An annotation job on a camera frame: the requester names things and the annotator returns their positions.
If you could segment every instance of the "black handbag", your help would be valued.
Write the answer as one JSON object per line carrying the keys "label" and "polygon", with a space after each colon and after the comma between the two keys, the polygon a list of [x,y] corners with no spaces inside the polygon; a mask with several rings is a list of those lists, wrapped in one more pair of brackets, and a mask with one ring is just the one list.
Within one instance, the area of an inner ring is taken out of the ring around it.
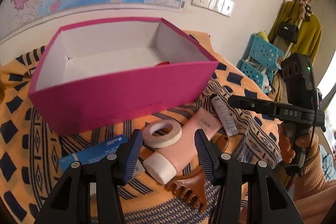
{"label": "black handbag", "polygon": [[287,21],[280,22],[277,30],[277,35],[282,37],[284,40],[296,44],[297,38],[299,36],[299,28],[296,25],[290,24],[290,20],[294,21],[294,19],[290,18]]}
{"label": "black handbag", "polygon": [[[294,1],[293,6],[288,14],[288,17],[292,14],[292,11],[294,9],[294,6],[296,4],[297,0]],[[299,28],[295,25],[295,20],[290,18],[287,21],[280,22],[276,35],[280,36],[284,40],[287,40],[293,44],[297,44],[297,39],[299,36]]]}

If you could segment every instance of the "hanging clothes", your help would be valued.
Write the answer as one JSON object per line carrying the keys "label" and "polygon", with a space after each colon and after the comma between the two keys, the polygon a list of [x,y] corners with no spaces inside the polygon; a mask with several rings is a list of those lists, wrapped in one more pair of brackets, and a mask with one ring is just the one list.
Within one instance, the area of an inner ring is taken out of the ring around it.
{"label": "hanging clothes", "polygon": [[[278,25],[282,21],[287,21],[287,16],[293,6],[293,1],[288,1],[284,3],[281,7],[281,10],[278,14],[277,19],[275,20],[273,27],[268,35],[269,42],[273,43]],[[298,19],[299,14],[299,3],[294,5],[293,11],[289,18],[293,19],[295,22]],[[314,14],[310,15],[310,22],[303,20],[299,29],[299,36],[297,44],[293,44],[291,47],[292,52],[298,52],[310,56],[312,63],[314,62],[315,56],[320,46],[322,34],[322,27]]]}

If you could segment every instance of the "pink tube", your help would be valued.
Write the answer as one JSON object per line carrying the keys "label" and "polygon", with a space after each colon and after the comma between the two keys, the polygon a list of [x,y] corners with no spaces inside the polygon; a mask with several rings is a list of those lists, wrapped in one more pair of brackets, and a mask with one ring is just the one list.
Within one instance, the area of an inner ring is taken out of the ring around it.
{"label": "pink tube", "polygon": [[220,121],[201,107],[182,127],[181,138],[171,146],[156,150],[144,160],[143,166],[158,182],[167,184],[197,155],[195,131],[202,128],[210,140],[221,127]]}

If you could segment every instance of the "blue fabric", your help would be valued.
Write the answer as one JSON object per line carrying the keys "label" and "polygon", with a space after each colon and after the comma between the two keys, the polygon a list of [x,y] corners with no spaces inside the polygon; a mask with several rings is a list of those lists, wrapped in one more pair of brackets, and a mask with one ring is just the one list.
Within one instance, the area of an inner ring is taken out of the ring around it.
{"label": "blue fabric", "polygon": [[320,146],[320,156],[322,162],[322,169],[324,172],[325,180],[336,179],[336,170],[334,168],[333,156],[328,154],[322,145]]}

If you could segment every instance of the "blue package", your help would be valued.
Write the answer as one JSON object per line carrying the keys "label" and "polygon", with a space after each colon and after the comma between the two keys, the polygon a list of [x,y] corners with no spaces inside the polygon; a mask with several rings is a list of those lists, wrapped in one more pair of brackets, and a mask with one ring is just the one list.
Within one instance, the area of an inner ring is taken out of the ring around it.
{"label": "blue package", "polygon": [[59,160],[61,170],[64,172],[68,166],[76,160],[80,161],[82,164],[90,164],[100,161],[108,154],[115,153],[122,143],[127,143],[127,139],[124,135],[119,135],[118,137],[102,142],[94,147],[65,156]]}

